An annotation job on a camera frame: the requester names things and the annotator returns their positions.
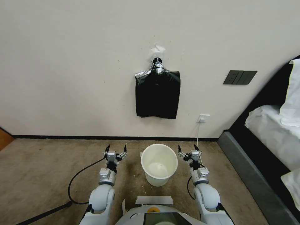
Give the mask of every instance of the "light switch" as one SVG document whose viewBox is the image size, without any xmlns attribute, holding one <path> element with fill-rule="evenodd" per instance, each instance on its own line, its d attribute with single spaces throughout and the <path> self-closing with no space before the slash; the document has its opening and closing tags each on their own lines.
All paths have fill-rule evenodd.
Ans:
<svg viewBox="0 0 300 225">
<path fill-rule="evenodd" d="M 241 78 L 238 80 L 237 85 L 247 85 L 250 83 L 257 71 L 244 71 Z"/>
</svg>

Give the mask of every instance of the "plastic bucket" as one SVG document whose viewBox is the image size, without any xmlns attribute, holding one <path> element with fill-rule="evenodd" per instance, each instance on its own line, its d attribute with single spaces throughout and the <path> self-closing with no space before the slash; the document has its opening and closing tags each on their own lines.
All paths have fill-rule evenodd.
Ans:
<svg viewBox="0 0 300 225">
<path fill-rule="evenodd" d="M 147 181 L 156 187 L 167 183 L 178 166 L 175 152 L 163 144 L 148 146 L 142 153 L 141 163 Z"/>
</svg>

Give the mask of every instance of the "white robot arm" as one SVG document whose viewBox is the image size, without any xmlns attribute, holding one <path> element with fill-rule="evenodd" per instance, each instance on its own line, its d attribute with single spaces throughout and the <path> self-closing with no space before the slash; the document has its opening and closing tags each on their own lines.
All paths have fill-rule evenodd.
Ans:
<svg viewBox="0 0 300 225">
<path fill-rule="evenodd" d="M 178 145 L 178 154 L 187 161 L 191 168 L 192 181 L 195 186 L 193 193 L 201 221 L 208 225 L 234 225 L 221 204 L 218 191 L 208 184 L 209 171 L 202 165 L 199 148 L 196 145 L 194 147 L 195 150 L 185 154 Z"/>
<path fill-rule="evenodd" d="M 100 169 L 99 186 L 90 195 L 89 205 L 82 218 L 80 225 L 110 225 L 109 215 L 115 197 L 115 185 L 117 165 L 119 161 L 127 156 L 126 145 L 121 154 L 109 151 L 110 145 L 104 154 L 107 159 L 105 169 Z"/>
</svg>

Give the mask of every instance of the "floor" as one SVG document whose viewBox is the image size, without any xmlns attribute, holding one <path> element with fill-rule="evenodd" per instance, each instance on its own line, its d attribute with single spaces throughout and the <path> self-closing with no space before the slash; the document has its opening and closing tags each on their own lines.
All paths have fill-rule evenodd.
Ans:
<svg viewBox="0 0 300 225">
<path fill-rule="evenodd" d="M 194 142 L 16 139 L 0 151 L 0 224 L 13 225 L 68 202 L 68 184 L 80 169 L 103 157 L 108 144 L 111 150 L 128 156 L 117 167 L 116 190 L 111 224 L 122 216 L 121 203 L 135 207 L 138 195 L 171 195 L 173 207 L 200 219 L 197 206 L 189 197 L 186 183 L 189 167 L 178 158 L 176 173 L 162 187 L 151 186 L 145 178 L 140 152 L 153 143 L 163 143 L 177 152 L 189 152 Z M 216 142 L 200 142 L 203 164 L 210 171 L 223 206 L 236 225 L 268 224 L 251 194 Z M 76 201 L 88 201 L 98 184 L 98 172 L 104 161 L 88 168 L 73 181 L 71 195 Z M 32 224 L 79 224 L 86 205 L 72 205 Z"/>
</svg>

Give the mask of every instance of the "black baseboard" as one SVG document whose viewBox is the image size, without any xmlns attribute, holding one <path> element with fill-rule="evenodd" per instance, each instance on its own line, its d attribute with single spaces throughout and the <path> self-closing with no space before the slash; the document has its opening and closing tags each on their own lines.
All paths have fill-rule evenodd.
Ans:
<svg viewBox="0 0 300 225">
<path fill-rule="evenodd" d="M 115 136 L 52 136 L 52 135 L 12 135 L 14 138 L 31 139 L 82 139 L 82 140 L 137 140 L 137 141 L 197 141 L 195 137 L 115 137 Z M 198 138 L 198 141 L 215 142 L 218 138 Z"/>
</svg>

